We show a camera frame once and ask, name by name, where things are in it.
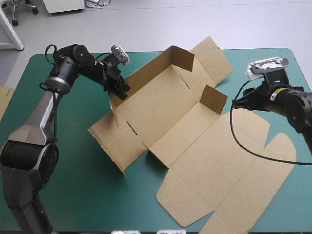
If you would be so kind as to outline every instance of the white cabinet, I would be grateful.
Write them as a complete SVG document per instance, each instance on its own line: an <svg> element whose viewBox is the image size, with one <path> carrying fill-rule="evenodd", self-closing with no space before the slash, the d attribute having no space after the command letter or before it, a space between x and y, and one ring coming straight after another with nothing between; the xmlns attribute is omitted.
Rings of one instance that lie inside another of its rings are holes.
<svg viewBox="0 0 312 234"><path fill-rule="evenodd" d="M84 0L43 0L49 13L84 9Z"/></svg>

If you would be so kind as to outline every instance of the chair wheel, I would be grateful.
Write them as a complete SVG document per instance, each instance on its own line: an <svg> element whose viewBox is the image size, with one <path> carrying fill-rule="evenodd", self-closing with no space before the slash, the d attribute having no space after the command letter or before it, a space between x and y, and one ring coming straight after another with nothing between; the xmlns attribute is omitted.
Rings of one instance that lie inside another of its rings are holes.
<svg viewBox="0 0 312 234"><path fill-rule="evenodd" d="M12 25L14 27L18 26L19 22L17 20L12 20Z"/></svg>
<svg viewBox="0 0 312 234"><path fill-rule="evenodd" d="M32 12L34 15L36 15L36 14L38 14L38 9L37 9L37 8L34 8L34 9L31 10L31 12Z"/></svg>

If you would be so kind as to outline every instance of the folded cardboard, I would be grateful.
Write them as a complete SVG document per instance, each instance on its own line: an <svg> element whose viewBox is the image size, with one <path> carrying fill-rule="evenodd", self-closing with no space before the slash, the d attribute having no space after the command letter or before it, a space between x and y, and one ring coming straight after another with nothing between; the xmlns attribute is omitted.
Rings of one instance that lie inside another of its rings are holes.
<svg viewBox="0 0 312 234"><path fill-rule="evenodd" d="M0 121L13 96L14 89L6 86L0 86Z"/></svg>
<svg viewBox="0 0 312 234"><path fill-rule="evenodd" d="M109 94L112 112L89 131L124 173L147 149L170 168L156 197L181 226L215 211L201 233L245 233L293 166L258 159L235 143L229 115L220 116L227 96L214 89L233 69L210 37L192 52L171 46L129 76L128 98ZM285 135L265 147L267 121L246 110L234 116L243 145L295 160Z"/></svg>
<svg viewBox="0 0 312 234"><path fill-rule="evenodd" d="M89 131L123 172L147 149L170 167L201 135L198 122L209 126L220 115L227 97L212 87L232 71L211 37L194 54L171 46L126 78L125 100L109 94L112 112Z"/></svg>
<svg viewBox="0 0 312 234"><path fill-rule="evenodd" d="M229 114L208 128L199 125L205 131L170 167L157 200L183 227L214 211L201 233L247 233L293 165L256 158L241 149L233 139ZM264 147L269 123L258 115L235 110L234 129L240 142L253 152L296 160L295 147L285 134L278 134Z"/></svg>

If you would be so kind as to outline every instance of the white table leg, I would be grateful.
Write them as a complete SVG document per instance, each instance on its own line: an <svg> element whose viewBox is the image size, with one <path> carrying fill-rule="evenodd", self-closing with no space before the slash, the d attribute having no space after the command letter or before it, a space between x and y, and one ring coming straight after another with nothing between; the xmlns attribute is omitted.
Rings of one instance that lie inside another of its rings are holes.
<svg viewBox="0 0 312 234"><path fill-rule="evenodd" d="M16 34L15 30L13 29L12 25L10 24L9 20L5 16L4 12L0 7L0 24L6 31L7 35L9 36L10 40L12 41L12 47L16 48L17 50L23 50L24 45L21 43L18 35ZM7 49L10 48L10 43L7 42L0 42L0 49Z"/></svg>

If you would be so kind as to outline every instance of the cardboard tab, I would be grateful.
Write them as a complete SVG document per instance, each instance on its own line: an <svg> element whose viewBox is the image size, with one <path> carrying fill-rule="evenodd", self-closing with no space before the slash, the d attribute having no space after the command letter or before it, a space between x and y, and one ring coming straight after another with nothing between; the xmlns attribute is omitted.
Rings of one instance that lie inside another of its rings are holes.
<svg viewBox="0 0 312 234"><path fill-rule="evenodd" d="M228 96L206 85L200 102L220 115L227 99Z"/></svg>

